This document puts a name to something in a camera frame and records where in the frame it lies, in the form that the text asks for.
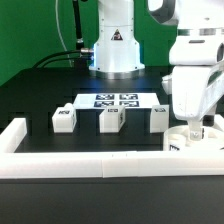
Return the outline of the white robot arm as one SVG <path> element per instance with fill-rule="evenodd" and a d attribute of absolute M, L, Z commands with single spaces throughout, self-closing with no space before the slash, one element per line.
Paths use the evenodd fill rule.
<path fill-rule="evenodd" d="M 146 0 L 152 18 L 175 25 L 169 52 L 172 73 L 163 87 L 173 111 L 185 120 L 189 137 L 204 137 L 203 118 L 224 96 L 224 0 Z M 116 79 L 140 70 L 140 46 L 134 38 L 134 0 L 98 0 L 99 38 L 93 47 L 95 74 Z"/>

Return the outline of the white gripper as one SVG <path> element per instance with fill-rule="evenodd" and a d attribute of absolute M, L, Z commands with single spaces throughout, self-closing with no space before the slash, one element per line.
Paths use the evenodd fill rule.
<path fill-rule="evenodd" d="M 175 117 L 186 120 L 191 140 L 203 138 L 203 122 L 224 95 L 224 63 L 213 66 L 175 66 L 162 78 L 162 86 L 172 95 Z"/>

